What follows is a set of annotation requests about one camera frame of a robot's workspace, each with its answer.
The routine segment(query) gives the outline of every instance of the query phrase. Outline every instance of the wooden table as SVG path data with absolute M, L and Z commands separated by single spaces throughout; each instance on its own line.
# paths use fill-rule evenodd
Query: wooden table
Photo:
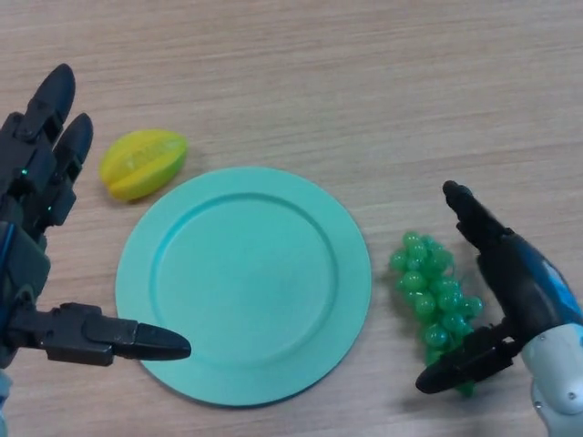
M 8 369 L 12 435 L 546 436 L 521 362 L 470 401 L 416 392 L 414 329 L 384 278 L 403 232 L 430 232 L 454 249 L 473 278 L 467 292 L 483 294 L 486 316 L 498 320 L 441 195 L 455 178 L 581 290 L 581 41 L 579 0 L 2 2 L 5 114 L 23 110 L 44 75 L 68 62 L 77 74 L 72 115 L 88 112 L 96 132 L 77 204 L 49 232 L 42 308 L 78 300 L 115 314 L 124 241 L 162 193 L 119 205 L 97 167 L 114 139 L 150 127 L 189 138 L 172 186 L 240 165 L 320 184 L 361 225 L 375 277 L 349 356 L 290 401 L 213 409 L 169 394 L 135 362 L 96 369 L 21 351 Z

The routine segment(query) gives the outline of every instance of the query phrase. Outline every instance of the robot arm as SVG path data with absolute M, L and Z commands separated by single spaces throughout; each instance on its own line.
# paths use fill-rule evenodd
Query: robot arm
M 478 250 L 477 264 L 503 312 L 417 379 L 425 393 L 482 381 L 519 353 L 533 376 L 533 403 L 552 437 L 583 434 L 583 314 L 560 272 L 537 249 L 505 228 L 453 181 L 444 184 L 457 228 Z
M 73 207 L 73 185 L 93 138 L 86 114 L 61 135 L 74 96 L 73 71 L 58 66 L 26 112 L 11 114 L 0 128 L 0 369 L 23 347 L 43 350 L 50 360 L 99 366 L 110 365 L 116 355 L 187 358 L 190 344 L 177 333 L 106 317 L 99 307 L 65 303 L 48 312 L 36 309 L 50 270 L 45 231 L 62 225 Z M 0 371 L 0 408 L 9 386 Z

